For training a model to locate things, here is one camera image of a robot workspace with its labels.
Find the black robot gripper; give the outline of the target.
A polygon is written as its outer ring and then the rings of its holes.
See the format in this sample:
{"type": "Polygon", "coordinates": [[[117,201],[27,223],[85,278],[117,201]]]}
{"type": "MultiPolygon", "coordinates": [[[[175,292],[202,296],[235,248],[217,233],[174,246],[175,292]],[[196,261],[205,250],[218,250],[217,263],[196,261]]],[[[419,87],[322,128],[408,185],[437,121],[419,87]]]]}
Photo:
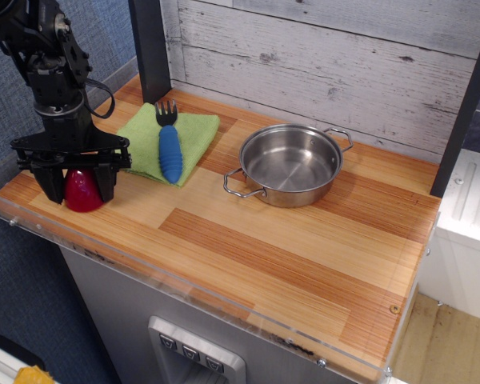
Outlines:
{"type": "Polygon", "coordinates": [[[47,198],[61,204],[63,169],[93,168],[101,199],[112,200],[118,170],[131,167],[129,140],[97,128],[84,98],[59,105],[35,101],[34,111],[44,131],[10,142],[19,169],[31,170],[47,198]]]}

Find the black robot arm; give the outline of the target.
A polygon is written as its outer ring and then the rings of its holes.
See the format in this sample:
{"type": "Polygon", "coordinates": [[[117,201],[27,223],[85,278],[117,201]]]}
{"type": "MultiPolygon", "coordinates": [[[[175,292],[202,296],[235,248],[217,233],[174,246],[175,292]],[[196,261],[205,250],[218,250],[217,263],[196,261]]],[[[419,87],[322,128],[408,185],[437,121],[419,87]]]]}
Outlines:
{"type": "Polygon", "coordinates": [[[86,87],[89,55],[77,44],[56,1],[0,1],[0,47],[34,95],[41,133],[16,138],[18,167],[29,170],[49,200],[65,197],[64,170],[88,170],[103,202],[114,196],[117,173],[131,166],[127,138],[101,131],[86,87]]]}

